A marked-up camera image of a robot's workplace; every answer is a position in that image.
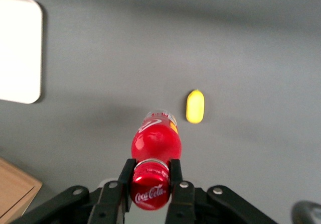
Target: red bottle cap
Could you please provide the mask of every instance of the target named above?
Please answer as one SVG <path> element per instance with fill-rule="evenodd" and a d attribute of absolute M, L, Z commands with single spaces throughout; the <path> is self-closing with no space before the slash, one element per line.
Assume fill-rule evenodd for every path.
<path fill-rule="evenodd" d="M 130 195 L 145 210 L 163 207 L 170 197 L 169 168 L 161 160 L 150 158 L 139 162 L 134 170 Z"/>

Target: gray floor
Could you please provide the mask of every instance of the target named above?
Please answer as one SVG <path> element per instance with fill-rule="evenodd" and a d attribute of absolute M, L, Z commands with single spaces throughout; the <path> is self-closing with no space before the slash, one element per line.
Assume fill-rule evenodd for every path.
<path fill-rule="evenodd" d="M 36 0 L 43 95 L 0 101 L 0 156 L 44 183 L 117 177 L 154 108 L 172 112 L 186 180 L 223 184 L 279 223 L 321 203 L 321 0 Z M 205 117 L 184 117 L 200 89 Z M 164 223 L 135 207 L 126 223 Z"/>

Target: wooden box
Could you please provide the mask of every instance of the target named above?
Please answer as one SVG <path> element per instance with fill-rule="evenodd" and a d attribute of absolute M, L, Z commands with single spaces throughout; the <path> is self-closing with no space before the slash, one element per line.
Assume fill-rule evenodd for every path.
<path fill-rule="evenodd" d="M 0 158 L 0 224 L 20 217 L 42 183 Z"/>

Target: white board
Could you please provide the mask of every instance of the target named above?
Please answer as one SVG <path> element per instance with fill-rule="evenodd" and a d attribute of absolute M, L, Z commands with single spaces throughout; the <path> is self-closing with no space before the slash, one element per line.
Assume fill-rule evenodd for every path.
<path fill-rule="evenodd" d="M 0 99 L 41 94 L 42 10 L 33 0 L 0 0 Z"/>

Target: coca-cola bottle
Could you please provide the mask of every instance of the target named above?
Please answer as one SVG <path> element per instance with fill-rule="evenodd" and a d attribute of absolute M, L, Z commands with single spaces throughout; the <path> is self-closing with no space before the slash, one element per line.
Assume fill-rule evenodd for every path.
<path fill-rule="evenodd" d="M 131 145 L 135 167 L 130 195 L 142 209 L 156 210 L 170 197 L 171 159 L 181 157 L 182 145 L 173 115 L 163 109 L 147 114 Z"/>

